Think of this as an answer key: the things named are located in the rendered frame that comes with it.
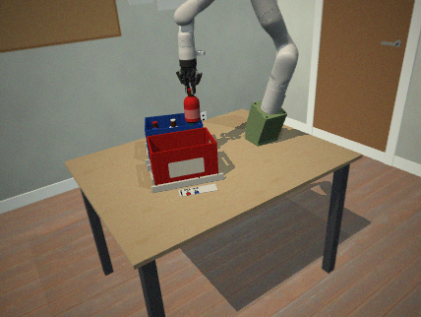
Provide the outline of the red plastic crate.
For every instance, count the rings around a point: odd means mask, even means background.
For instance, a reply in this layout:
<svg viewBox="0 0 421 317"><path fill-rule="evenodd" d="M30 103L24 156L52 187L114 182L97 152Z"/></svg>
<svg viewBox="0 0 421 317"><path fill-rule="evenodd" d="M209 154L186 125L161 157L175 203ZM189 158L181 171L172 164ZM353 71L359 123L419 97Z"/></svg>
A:
<svg viewBox="0 0 421 317"><path fill-rule="evenodd" d="M147 136L147 140L155 185L218 174L217 148L200 128Z"/></svg>

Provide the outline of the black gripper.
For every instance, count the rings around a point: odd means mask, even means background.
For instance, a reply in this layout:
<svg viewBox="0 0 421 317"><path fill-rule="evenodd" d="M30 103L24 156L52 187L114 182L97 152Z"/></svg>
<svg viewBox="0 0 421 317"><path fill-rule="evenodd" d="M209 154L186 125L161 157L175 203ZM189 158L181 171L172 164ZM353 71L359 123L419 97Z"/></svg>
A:
<svg viewBox="0 0 421 317"><path fill-rule="evenodd" d="M179 78L179 81L180 81L181 84L183 84L185 86L186 94L188 94L187 89L190 89L190 85L189 85L189 82L190 82L190 84L191 84L191 95L194 95L196 93L196 85L199 84L199 82L202 78L202 75L203 75L202 73L199 73L197 71L197 68L196 68L197 58L191 59L191 60L180 60L179 59L179 64L180 64L180 67L182 66L180 71L176 72L176 74Z"/></svg>

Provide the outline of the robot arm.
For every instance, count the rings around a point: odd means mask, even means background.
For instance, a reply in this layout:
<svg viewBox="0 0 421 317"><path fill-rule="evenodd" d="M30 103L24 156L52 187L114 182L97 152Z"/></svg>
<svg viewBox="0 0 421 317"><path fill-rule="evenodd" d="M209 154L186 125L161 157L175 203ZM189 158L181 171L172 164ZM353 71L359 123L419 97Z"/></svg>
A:
<svg viewBox="0 0 421 317"><path fill-rule="evenodd" d="M195 49L194 18L213 1L188 0L175 11L174 21L179 26L180 60L206 55L204 50ZM267 114L277 114L281 110L285 92L297 65L298 49L287 31L275 0L251 0L251 3L262 28L271 36L277 51L261 110Z"/></svg>

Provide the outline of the white paper pick list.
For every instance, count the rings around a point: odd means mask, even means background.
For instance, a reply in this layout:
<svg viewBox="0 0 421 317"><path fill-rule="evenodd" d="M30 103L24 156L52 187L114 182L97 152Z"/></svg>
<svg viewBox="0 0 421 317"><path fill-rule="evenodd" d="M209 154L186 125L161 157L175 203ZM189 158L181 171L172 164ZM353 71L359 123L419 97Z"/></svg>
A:
<svg viewBox="0 0 421 317"><path fill-rule="evenodd" d="M210 185L205 185L205 186L181 189L181 190L178 190L178 192L179 192L180 197L183 197L183 196L195 195L195 194L206 193L206 192L217 191L217 190L218 189L215 184L210 184Z"/></svg>

